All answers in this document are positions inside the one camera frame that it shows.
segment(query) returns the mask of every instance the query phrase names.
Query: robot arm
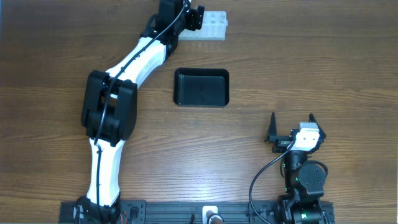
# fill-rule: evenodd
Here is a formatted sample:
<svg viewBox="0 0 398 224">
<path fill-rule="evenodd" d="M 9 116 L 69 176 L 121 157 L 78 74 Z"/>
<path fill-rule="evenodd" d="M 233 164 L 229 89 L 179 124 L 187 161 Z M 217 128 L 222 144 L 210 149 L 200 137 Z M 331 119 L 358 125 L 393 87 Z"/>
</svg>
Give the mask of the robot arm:
<svg viewBox="0 0 398 224">
<path fill-rule="evenodd" d="M 91 184 L 86 197 L 76 202 L 75 219 L 89 215 L 100 222 L 118 220 L 119 166 L 125 140 L 136 123 L 137 90 L 177 48 L 184 29 L 201 29 L 203 13 L 203 6 L 190 9 L 189 0 L 160 0 L 159 14 L 152 16 L 137 47 L 106 72 L 90 73 L 81 124 L 90 137 Z M 155 27 L 150 26 L 153 19 Z M 116 100 L 108 103 L 110 97 Z"/>
</svg>

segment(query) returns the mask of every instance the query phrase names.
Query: wood grain surface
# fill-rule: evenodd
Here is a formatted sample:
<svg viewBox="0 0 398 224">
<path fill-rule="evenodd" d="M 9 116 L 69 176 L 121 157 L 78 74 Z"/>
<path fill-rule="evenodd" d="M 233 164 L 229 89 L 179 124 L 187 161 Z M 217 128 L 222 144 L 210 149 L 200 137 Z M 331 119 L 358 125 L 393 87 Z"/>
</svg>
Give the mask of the wood grain surface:
<svg viewBox="0 0 398 224">
<path fill-rule="evenodd" d="M 137 44 L 150 0 L 3 0 L 0 30 L 0 222 L 57 222 L 86 194 L 91 150 L 80 124 L 88 74 Z M 142 85 L 123 149 L 122 199 L 248 201 L 271 112 L 288 134 L 314 113 L 328 137 L 325 196 L 337 223 L 395 223 L 398 152 L 396 0 L 197 0 L 226 11 L 224 42 L 183 42 Z M 174 104 L 178 67 L 225 68 L 222 109 Z M 255 200 L 275 200 L 273 166 Z"/>
</svg>

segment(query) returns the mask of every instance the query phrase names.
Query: black mounting plate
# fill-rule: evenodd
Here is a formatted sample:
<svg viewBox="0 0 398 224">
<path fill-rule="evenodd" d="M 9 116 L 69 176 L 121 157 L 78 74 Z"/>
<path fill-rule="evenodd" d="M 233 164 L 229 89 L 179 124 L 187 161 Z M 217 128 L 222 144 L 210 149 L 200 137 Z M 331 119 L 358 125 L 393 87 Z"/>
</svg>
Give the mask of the black mounting plate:
<svg viewBox="0 0 398 224">
<path fill-rule="evenodd" d="M 275 201 L 253 201 L 260 214 L 271 224 L 278 224 L 272 208 Z M 126 212 L 128 224 L 202 224 L 202 208 L 205 205 L 215 205 L 218 213 L 226 224 L 261 224 L 247 202 L 146 202 L 145 200 L 121 200 L 122 213 Z M 62 202 L 59 223 L 73 223 L 74 202 Z M 322 202 L 322 207 L 329 221 L 334 223 L 335 215 L 332 203 Z M 82 220 L 84 223 L 99 223 L 94 220 Z"/>
</svg>

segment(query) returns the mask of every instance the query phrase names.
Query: table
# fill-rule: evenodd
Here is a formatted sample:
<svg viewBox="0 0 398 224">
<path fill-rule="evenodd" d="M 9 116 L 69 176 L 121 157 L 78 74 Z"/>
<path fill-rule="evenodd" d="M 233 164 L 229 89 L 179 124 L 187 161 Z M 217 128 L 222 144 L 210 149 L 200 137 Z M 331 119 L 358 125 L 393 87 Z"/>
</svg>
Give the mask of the table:
<svg viewBox="0 0 398 224">
<path fill-rule="evenodd" d="M 0 222 L 57 222 L 86 194 L 91 150 L 80 124 L 88 74 L 137 44 L 158 1 L 3 0 L 0 39 Z M 313 113 L 328 137 L 325 196 L 338 223 L 395 223 L 398 152 L 397 1 L 210 1 L 226 41 L 180 42 L 142 85 L 123 149 L 122 199 L 248 201 L 275 158 L 264 142 Z M 173 102 L 178 67 L 225 68 L 225 108 Z M 255 200 L 284 193 L 279 167 Z"/>
</svg>

